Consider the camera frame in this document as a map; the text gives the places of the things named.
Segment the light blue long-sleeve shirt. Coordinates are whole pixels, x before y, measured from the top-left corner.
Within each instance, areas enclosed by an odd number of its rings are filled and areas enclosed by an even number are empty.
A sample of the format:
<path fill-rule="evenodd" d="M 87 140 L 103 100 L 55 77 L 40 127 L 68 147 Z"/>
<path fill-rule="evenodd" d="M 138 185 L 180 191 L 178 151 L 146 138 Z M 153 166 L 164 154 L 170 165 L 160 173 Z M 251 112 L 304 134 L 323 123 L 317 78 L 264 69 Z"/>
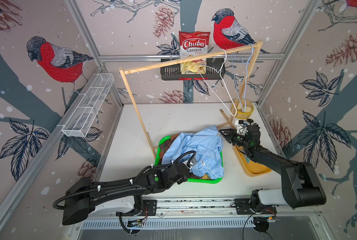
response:
<path fill-rule="evenodd" d="M 180 133 L 171 143 L 162 157 L 162 164 L 170 164 L 182 154 L 195 151 L 196 164 L 190 172 L 196 177 L 207 175 L 211 180 L 222 178 L 221 135 L 216 126 L 210 126 L 197 133 Z"/>

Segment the black wall-mounted basket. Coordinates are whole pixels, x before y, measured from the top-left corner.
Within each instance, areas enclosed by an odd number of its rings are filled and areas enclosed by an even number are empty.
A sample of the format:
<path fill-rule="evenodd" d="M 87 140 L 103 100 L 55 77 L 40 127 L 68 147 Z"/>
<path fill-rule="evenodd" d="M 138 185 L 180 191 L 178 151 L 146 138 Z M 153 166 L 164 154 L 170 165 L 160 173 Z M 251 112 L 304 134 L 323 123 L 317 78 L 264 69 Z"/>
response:
<path fill-rule="evenodd" d="M 208 58 L 206 59 L 205 74 L 187 73 L 182 74 L 180 64 L 162 67 L 161 78 L 163 81 L 189 81 L 189 80 L 221 80 L 225 75 L 225 66 L 221 68 L 223 59 L 221 58 Z"/>

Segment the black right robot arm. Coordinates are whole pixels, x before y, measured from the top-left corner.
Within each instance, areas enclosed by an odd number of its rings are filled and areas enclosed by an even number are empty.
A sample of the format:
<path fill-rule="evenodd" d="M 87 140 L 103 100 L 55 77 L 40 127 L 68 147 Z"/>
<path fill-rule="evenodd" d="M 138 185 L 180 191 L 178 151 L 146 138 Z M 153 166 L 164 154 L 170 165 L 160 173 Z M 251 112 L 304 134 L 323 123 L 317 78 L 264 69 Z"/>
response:
<path fill-rule="evenodd" d="M 250 161 L 264 165 L 281 176 L 280 196 L 292 208 L 324 205 L 326 194 L 311 163 L 288 160 L 260 145 L 257 124 L 246 127 L 245 135 L 236 129 L 219 130 L 224 139 L 243 148 Z"/>

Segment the dark multicolour plaid shirt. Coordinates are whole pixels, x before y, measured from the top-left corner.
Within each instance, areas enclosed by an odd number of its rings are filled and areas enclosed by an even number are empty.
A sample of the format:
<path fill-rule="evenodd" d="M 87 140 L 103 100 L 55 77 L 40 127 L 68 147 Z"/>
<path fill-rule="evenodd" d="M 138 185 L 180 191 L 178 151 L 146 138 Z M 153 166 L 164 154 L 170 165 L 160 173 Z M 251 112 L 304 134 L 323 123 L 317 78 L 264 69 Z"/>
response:
<path fill-rule="evenodd" d="M 170 148 L 170 146 L 178 136 L 179 134 L 166 136 L 160 140 L 158 148 L 158 156 L 160 157 L 160 160 L 163 159 L 164 154 L 167 152 L 167 150 Z"/>

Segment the light blue wire hanger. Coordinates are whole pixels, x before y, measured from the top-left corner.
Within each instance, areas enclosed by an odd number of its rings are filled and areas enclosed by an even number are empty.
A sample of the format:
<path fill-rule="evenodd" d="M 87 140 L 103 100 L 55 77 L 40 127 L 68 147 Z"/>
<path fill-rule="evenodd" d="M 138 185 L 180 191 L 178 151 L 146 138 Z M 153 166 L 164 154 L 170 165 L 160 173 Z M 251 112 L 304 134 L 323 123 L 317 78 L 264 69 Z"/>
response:
<path fill-rule="evenodd" d="M 242 94 L 243 101 L 246 104 L 246 99 L 245 99 L 246 91 L 245 91 L 245 88 L 246 88 L 246 81 L 247 81 L 247 78 L 248 78 L 248 75 L 249 75 L 248 67 L 249 67 L 250 61 L 251 61 L 251 59 L 253 57 L 253 53 L 254 53 L 253 44 L 249 44 L 249 45 L 251 47 L 251 54 L 250 54 L 250 56 L 248 57 L 248 59 L 245 62 L 241 61 L 245 66 L 245 76 L 241 80 L 241 86 L 239 87 L 239 89 L 237 88 L 237 80 L 235 78 L 234 69 L 232 69 L 233 79 L 234 79 L 235 88 L 236 88 L 236 92 L 237 92 L 238 103 L 239 103 L 239 106 L 242 107 L 244 111 L 246 110 L 246 107 L 244 107 L 242 102 L 241 102 L 241 94 Z"/>

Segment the white cassava chips bag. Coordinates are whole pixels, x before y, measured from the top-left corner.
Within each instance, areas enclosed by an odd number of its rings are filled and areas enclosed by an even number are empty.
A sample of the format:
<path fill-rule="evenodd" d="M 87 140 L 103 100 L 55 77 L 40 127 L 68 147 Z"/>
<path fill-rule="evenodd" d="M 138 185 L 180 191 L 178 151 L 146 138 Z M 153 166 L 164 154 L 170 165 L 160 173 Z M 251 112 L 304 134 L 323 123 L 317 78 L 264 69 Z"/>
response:
<path fill-rule="evenodd" d="M 190 61 L 180 64 L 181 74 L 205 74 L 206 72 L 206 59 Z"/>

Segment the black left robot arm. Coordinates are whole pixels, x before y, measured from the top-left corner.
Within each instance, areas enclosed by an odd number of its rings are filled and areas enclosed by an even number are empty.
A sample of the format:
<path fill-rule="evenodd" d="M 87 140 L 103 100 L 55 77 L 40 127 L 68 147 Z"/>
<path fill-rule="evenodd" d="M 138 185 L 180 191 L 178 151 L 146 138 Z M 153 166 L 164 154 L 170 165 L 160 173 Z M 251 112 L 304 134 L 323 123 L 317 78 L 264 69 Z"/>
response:
<path fill-rule="evenodd" d="M 134 209 L 140 211 L 142 196 L 162 193 L 174 184 L 186 182 L 195 156 L 196 151 L 185 152 L 170 164 L 147 166 L 128 179 L 92 182 L 89 177 L 81 178 L 53 202 L 53 208 L 63 211 L 64 226 L 85 220 L 100 204 L 129 196 L 135 198 Z"/>

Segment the red Chuba chips bag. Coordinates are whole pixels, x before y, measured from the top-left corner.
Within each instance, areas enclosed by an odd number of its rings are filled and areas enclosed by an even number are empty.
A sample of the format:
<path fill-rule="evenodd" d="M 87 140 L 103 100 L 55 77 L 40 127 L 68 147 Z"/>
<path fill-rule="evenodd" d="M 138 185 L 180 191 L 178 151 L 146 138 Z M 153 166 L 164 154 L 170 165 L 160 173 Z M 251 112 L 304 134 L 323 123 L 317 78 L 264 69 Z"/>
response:
<path fill-rule="evenodd" d="M 207 54 L 210 32 L 179 32 L 180 58 Z"/>

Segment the yellow plastic tray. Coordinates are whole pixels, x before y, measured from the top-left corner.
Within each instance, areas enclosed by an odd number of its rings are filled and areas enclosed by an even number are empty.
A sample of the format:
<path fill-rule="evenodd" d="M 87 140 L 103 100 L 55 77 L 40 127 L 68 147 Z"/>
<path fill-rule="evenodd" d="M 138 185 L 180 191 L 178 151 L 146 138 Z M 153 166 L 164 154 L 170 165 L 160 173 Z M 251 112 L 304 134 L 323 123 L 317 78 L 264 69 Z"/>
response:
<path fill-rule="evenodd" d="M 272 170 L 264 165 L 251 161 L 245 154 L 242 153 L 243 148 L 234 146 L 233 151 L 245 174 L 249 177 L 257 177 L 270 173 Z"/>

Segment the green plastic mesh basket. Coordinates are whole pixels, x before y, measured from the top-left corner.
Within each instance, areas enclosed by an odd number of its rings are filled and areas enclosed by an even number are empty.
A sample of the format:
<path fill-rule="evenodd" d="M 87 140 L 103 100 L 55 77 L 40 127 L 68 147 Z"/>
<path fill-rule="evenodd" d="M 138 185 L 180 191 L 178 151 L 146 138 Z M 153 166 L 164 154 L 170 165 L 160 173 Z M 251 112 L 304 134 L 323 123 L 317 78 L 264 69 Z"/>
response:
<path fill-rule="evenodd" d="M 161 165 L 162 158 L 166 151 L 169 149 L 173 141 L 179 136 L 179 134 L 163 137 L 154 149 L 157 150 L 157 156 L 154 165 Z M 205 174 L 202 177 L 196 176 L 190 173 L 190 177 L 187 179 L 188 182 L 192 183 L 204 183 L 204 184 L 217 184 L 222 180 L 222 178 L 211 179 L 209 175 Z"/>

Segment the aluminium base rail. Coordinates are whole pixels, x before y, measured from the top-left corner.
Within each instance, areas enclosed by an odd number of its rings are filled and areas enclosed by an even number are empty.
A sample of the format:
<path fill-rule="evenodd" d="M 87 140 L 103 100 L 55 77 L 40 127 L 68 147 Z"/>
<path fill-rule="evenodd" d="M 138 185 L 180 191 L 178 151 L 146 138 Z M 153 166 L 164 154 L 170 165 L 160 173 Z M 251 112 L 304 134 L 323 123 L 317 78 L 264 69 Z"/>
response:
<path fill-rule="evenodd" d="M 289 206 L 253 206 L 248 196 L 213 198 L 147 198 L 124 197 L 95 207 L 89 218 L 116 218 L 119 213 L 124 217 L 148 216 L 168 218 L 188 216 L 263 216 L 311 215 L 319 212 L 319 206 L 292 209 Z"/>

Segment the aluminium frame corner post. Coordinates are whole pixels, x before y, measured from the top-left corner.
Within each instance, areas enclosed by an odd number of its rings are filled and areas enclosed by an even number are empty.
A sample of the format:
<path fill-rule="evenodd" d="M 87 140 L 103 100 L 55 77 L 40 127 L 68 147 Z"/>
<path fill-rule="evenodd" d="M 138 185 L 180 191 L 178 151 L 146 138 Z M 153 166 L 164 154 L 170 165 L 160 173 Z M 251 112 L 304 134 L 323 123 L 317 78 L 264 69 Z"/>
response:
<path fill-rule="evenodd" d="M 82 13 L 79 9 L 78 3 L 75 0 L 65 0 L 65 3 L 74 19 L 74 22 L 76 23 L 82 38 L 84 39 L 87 48 L 89 49 L 92 57 L 94 58 L 94 62 L 97 65 L 98 69 L 101 72 L 104 73 L 109 73 L 110 71 L 108 70 L 107 66 L 100 60 L 100 53 L 99 49 L 93 39 L 93 35 L 91 34 L 83 16 Z"/>

